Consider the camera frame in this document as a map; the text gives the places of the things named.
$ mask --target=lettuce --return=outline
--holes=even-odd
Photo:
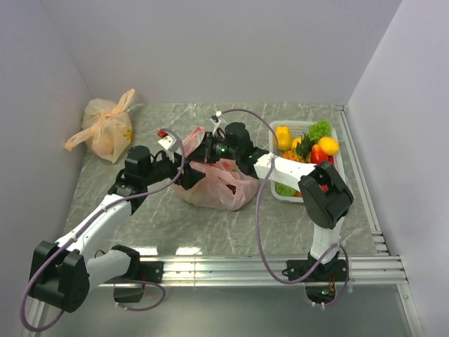
[[[322,137],[330,136],[332,126],[328,121],[322,119],[315,124],[309,126],[309,137],[314,142],[318,142]]]

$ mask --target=yellow plastic bag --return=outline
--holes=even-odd
[[[126,109],[132,103],[134,93],[134,89],[124,93],[119,104],[99,98],[91,100],[84,110],[83,130],[72,136],[64,147],[70,151],[86,142],[96,155],[115,163],[131,142],[133,128]]]

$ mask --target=red object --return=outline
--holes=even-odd
[[[157,135],[161,138],[164,138],[168,135],[168,133],[166,133],[164,130],[159,130],[157,131]]]
[[[324,153],[320,145],[311,147],[310,162],[313,164],[320,164],[322,161],[328,160],[328,155]]]

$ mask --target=marble floor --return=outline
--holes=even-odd
[[[133,123],[133,145],[146,145],[153,153],[160,150],[156,132],[161,127],[173,129],[180,137],[196,126],[212,129],[209,117],[216,110],[244,107],[260,114],[268,122],[276,120],[317,121],[326,118],[337,131],[348,186],[354,204],[345,219],[341,242],[350,254],[376,253],[368,217],[363,207],[353,167],[344,143],[339,112],[334,105],[283,103],[257,104],[145,104],[136,105],[129,114]],[[242,121],[258,147],[268,148],[268,130],[255,117],[240,112],[226,115],[226,120]],[[87,152],[74,193],[65,232],[78,225],[102,200],[123,168],[124,155],[115,164]],[[303,254],[310,249],[313,222],[301,204],[281,202],[265,189],[260,208],[262,242],[268,254]],[[203,254],[206,256],[257,254],[255,241],[255,200],[239,211],[199,208],[182,201],[167,189],[149,196],[136,213],[111,233],[99,247],[115,244],[139,248],[141,253],[159,255]]]

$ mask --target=green vegetable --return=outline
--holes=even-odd
[[[285,186],[280,183],[275,183],[274,189],[276,190],[276,193],[281,195],[282,197],[293,197],[296,193],[296,190],[294,188]]]
[[[330,131],[332,130],[332,126],[328,121],[322,119],[315,124],[309,126],[309,137],[314,142],[318,142],[321,137],[330,136]]]

